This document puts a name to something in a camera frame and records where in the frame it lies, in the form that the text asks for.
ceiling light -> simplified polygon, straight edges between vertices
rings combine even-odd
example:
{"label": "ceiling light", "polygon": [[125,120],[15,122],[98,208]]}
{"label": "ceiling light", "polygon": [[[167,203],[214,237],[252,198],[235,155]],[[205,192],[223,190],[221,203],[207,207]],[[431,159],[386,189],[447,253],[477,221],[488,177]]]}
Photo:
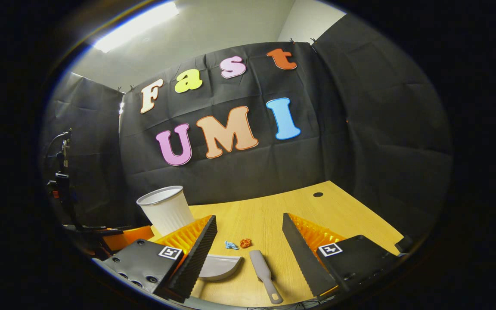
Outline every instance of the ceiling light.
{"label": "ceiling light", "polygon": [[155,6],[120,25],[114,31],[97,41],[93,47],[106,53],[177,14],[179,14],[179,11],[173,2]]}

gray brush handle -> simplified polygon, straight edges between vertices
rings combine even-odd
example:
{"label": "gray brush handle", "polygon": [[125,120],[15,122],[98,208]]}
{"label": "gray brush handle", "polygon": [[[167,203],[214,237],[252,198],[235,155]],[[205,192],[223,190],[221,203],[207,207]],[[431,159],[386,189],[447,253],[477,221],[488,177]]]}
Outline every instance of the gray brush handle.
{"label": "gray brush handle", "polygon": [[254,271],[256,271],[256,275],[263,282],[265,286],[265,290],[269,295],[269,299],[273,304],[280,304],[283,302],[281,294],[277,291],[273,282],[271,281],[271,271],[269,270],[269,266],[265,262],[264,256],[260,252],[260,250],[250,251],[250,260],[252,261],[252,265],[254,266]]}

ceiling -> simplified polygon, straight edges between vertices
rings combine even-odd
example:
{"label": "ceiling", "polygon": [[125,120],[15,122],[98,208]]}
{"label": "ceiling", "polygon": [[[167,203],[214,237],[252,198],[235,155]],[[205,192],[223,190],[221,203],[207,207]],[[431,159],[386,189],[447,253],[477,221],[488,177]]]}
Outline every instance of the ceiling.
{"label": "ceiling", "polygon": [[317,0],[174,0],[179,14],[103,53],[91,48],[70,71],[122,92],[173,65],[281,37],[309,41],[345,15]]}

white wall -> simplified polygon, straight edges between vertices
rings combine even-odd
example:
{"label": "white wall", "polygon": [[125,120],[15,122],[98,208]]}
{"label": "white wall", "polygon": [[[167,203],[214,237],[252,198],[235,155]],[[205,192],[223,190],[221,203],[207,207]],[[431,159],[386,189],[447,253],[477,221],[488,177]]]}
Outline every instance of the white wall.
{"label": "white wall", "polygon": [[330,26],[346,15],[334,6],[318,0],[296,0],[277,41],[309,42],[317,40]]}

paper cup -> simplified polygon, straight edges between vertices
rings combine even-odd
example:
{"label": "paper cup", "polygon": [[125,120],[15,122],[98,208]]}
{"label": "paper cup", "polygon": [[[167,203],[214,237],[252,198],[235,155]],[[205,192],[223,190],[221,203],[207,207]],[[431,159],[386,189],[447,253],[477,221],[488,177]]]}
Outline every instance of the paper cup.
{"label": "paper cup", "polygon": [[137,204],[162,236],[195,221],[183,194],[183,186],[155,190],[137,199]]}

